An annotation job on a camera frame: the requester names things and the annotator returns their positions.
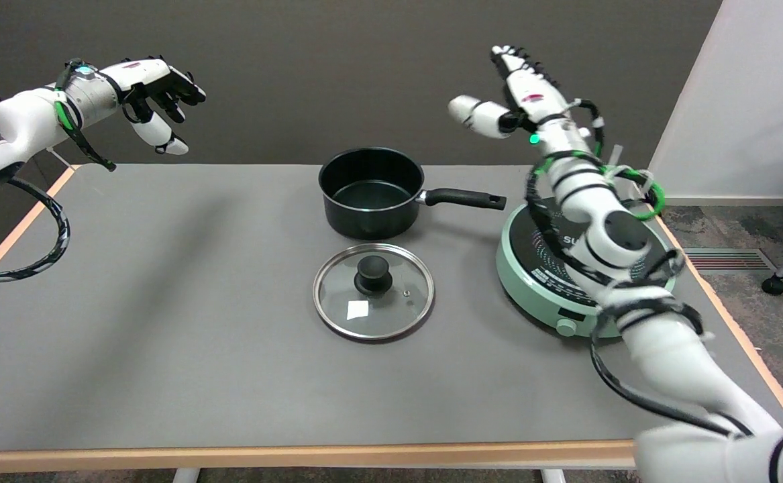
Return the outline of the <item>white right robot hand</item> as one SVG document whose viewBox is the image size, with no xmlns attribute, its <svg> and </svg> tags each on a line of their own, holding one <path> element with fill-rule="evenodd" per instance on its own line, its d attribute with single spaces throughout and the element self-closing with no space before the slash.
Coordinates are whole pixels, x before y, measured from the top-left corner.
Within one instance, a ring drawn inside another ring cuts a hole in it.
<svg viewBox="0 0 783 483">
<path fill-rule="evenodd" d="M 503 140 L 517 129 L 535 133 L 548 122 L 566 118 L 569 103 L 528 52 L 496 45 L 490 49 L 490 61 L 503 81 L 507 104 L 459 95 L 448 104 L 453 120 L 481 136 Z"/>
</svg>

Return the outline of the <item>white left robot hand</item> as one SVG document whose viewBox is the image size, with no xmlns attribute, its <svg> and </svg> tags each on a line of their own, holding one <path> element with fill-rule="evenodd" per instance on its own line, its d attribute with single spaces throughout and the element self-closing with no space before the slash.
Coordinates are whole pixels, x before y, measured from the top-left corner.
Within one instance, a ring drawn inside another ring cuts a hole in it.
<svg viewBox="0 0 783 483">
<path fill-rule="evenodd" d="M 206 91 L 195 82 L 192 74 L 155 57 L 122 64 L 120 74 L 125 75 L 127 88 L 122 110 L 136 134 L 159 155 L 188 153 L 188 144 L 148 102 L 154 102 L 170 121 L 185 122 L 182 104 L 197 106 L 207 100 Z"/>
</svg>

